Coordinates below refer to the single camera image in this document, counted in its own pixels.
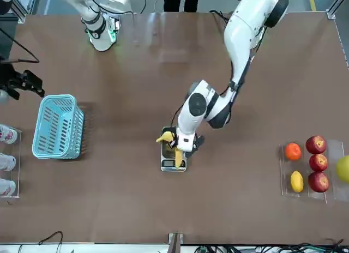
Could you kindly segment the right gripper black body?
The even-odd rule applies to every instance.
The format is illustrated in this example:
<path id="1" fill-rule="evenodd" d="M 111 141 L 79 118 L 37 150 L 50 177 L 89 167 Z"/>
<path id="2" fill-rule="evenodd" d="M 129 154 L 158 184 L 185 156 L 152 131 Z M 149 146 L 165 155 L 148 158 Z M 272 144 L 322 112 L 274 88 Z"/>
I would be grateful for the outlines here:
<path id="1" fill-rule="evenodd" d="M 12 64 L 1 64 L 1 89 L 7 91 L 10 89 L 27 90 L 23 86 L 27 70 L 18 72 Z"/>

